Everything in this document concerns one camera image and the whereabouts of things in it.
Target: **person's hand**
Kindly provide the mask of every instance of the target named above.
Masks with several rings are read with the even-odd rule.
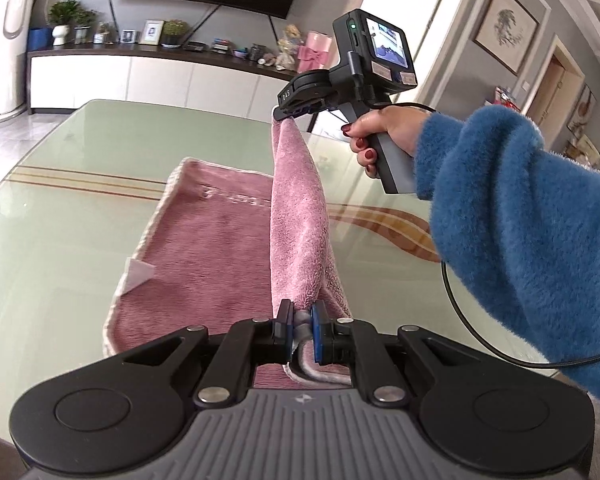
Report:
[[[429,115],[429,112],[419,108],[387,106],[381,110],[371,110],[356,122],[344,124],[341,129],[344,135],[351,137],[349,145],[351,151],[357,153],[358,164],[365,168],[368,176],[375,178],[378,154],[369,147],[365,137],[387,132],[398,147],[415,156],[422,125]]]

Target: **gray ribbed panel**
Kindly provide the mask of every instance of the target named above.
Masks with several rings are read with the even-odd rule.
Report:
[[[299,402],[303,396],[305,402]],[[23,480],[62,480],[32,470]],[[356,390],[250,390],[200,413],[177,446],[107,480],[484,480],[437,453],[399,410]],[[543,477],[577,480],[573,471]]]

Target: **pink bow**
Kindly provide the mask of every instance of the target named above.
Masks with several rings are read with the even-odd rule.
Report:
[[[314,70],[315,68],[320,68],[321,66],[327,63],[329,59],[328,52],[318,52],[308,46],[302,45],[298,49],[298,59],[302,61],[307,61],[308,63],[303,63],[306,70]]]

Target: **picture frame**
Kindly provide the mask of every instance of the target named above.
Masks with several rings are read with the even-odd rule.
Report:
[[[593,108],[596,107],[596,97],[591,92],[591,88],[585,83],[582,86],[582,92],[576,102],[571,118],[567,123],[567,128],[577,138],[580,138],[584,133],[584,130],[589,123],[589,120],[593,114]]]
[[[139,43],[144,45],[159,44],[163,25],[164,20],[146,20]]]
[[[120,43],[135,43],[138,40],[137,30],[123,30],[120,34]]]
[[[490,0],[474,43],[514,75],[538,32],[538,20],[518,0]]]

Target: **blue fuzzy sleeve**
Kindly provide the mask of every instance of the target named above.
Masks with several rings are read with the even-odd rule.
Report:
[[[599,173],[494,105],[427,120],[416,184],[440,255],[494,318],[551,361],[600,353]],[[564,372],[600,398],[600,363]]]

